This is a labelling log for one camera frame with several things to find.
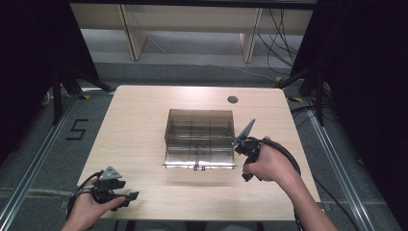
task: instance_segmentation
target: gray floor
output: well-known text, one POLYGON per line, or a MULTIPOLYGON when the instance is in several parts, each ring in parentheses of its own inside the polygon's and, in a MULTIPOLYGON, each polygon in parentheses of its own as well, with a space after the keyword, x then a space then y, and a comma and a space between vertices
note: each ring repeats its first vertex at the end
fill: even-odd
MULTIPOLYGON (((84 30, 83 33, 102 81, 113 87, 134 84, 271 88, 275 84, 275 77, 285 77, 268 69, 268 51, 259 40, 251 64, 245 64, 238 35, 152 33, 140 60, 134 63, 130 60, 123 32, 84 30)), ((288 37, 288 42, 297 48, 301 39, 288 37)), ((284 51, 280 51, 280 54, 289 60, 284 51)), ((290 67, 276 58, 270 57, 270 65, 275 70, 290 72, 290 67)), ((286 95, 297 97, 300 85, 301 81, 298 81, 285 88, 286 95)), ((76 186, 112 97, 111 94, 92 94, 88 100, 75 100, 9 230, 58 230, 63 226, 62 202, 66 202, 66 195, 76 186), (78 136, 70 131, 76 119, 88 119, 88 122, 78 124, 87 131, 81 140, 68 141, 66 138, 78 136)), ((290 102, 289 105, 294 109, 305 104, 290 102)), ((18 186, 46 138, 51 127, 52 110, 49 104, 38 112, 21 140, 19 149, 1 166, 0 207, 6 205, 11 192, 18 186)), ((324 116, 325 129, 366 206, 375 230, 400 230, 364 166, 356 163, 357 153, 333 110, 324 109, 324 116)), ((312 125, 312 119, 306 112, 293 119, 298 126, 297 131, 311 170, 353 216, 312 125)), ((327 215, 339 230, 353 230, 350 221, 333 199, 321 187, 318 190, 327 215)), ((124 230, 125 225, 126 222, 121 221, 118 230, 124 230)), ((288 221, 265 222, 264 225, 266 230, 296 230, 294 223, 288 221)), ((114 220, 100 220, 93 230, 114 230, 114 227, 114 220)))

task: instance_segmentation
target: person's left hand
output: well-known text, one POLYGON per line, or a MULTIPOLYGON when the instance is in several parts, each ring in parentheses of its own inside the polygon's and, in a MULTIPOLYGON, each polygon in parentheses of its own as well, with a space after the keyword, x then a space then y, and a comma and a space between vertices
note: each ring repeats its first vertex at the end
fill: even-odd
MULTIPOLYGON (((87 182, 87 185, 93 185, 96 178, 87 182)), ((75 201, 71 214, 66 221, 63 230, 79 231, 91 228, 102 215, 107 211, 118 207, 125 197, 118 197, 104 204, 96 202, 90 193, 81 193, 75 201)))

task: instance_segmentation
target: wooden table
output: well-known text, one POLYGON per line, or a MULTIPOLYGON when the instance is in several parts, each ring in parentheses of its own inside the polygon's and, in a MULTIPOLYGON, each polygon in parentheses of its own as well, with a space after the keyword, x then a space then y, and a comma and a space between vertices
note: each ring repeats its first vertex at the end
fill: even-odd
POLYGON ((255 177, 244 182, 243 155, 236 169, 163 168, 169 109, 231 110, 236 133, 253 117, 250 133, 270 136, 297 159, 302 178, 316 201, 319 195, 293 124, 278 89, 121 86, 101 125, 79 182, 113 166, 126 181, 116 193, 139 191, 128 208, 103 218, 150 220, 293 220, 293 205, 274 182, 255 177), (229 103, 229 96, 238 103, 229 103))

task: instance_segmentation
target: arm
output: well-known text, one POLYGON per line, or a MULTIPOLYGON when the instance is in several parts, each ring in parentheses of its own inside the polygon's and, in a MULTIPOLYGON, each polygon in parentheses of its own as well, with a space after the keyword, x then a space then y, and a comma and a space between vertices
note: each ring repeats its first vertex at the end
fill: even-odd
MULTIPOLYGON (((93 184, 95 181, 96 178, 90 180, 88 185, 93 184)), ((76 199, 71 215, 66 221, 62 231, 87 230, 92 227, 102 215, 119 206, 124 200, 125 197, 118 197, 105 204, 99 204, 93 200, 90 193, 82 193, 76 199)))
POLYGON ((306 230, 337 230, 320 209, 289 160, 276 149, 262 144, 257 162, 245 165, 242 171, 252 173, 265 181, 275 181, 291 199, 306 230))

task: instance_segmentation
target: metal box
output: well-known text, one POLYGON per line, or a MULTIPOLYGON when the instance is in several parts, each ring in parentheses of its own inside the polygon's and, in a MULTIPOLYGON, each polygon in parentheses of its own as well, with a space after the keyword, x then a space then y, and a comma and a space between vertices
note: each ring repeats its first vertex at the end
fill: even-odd
POLYGON ((164 167, 235 168, 232 111, 170 109, 164 167))

